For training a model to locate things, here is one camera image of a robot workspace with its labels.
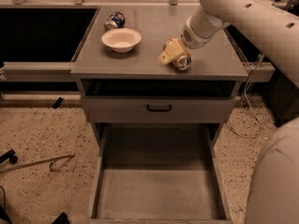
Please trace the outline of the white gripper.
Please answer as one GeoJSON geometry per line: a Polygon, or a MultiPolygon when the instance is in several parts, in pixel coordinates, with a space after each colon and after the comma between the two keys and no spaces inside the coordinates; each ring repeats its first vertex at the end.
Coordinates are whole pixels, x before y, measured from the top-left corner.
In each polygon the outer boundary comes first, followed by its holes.
{"type": "Polygon", "coordinates": [[[164,43],[164,50],[158,56],[158,62],[162,65],[177,60],[189,49],[200,49],[205,46],[220,30],[228,27],[229,22],[207,13],[199,7],[186,20],[180,38],[170,38],[164,43]]]}

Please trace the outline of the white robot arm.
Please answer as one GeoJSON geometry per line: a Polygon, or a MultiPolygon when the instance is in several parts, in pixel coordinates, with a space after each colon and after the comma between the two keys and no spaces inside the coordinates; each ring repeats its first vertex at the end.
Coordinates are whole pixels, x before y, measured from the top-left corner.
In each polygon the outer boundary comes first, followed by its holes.
{"type": "MultiPolygon", "coordinates": [[[[232,24],[280,70],[298,78],[298,18],[261,0],[199,0],[179,38],[164,45],[161,64],[183,60],[232,24]]],[[[251,177],[245,224],[299,224],[299,118],[265,143],[251,177]]]]}

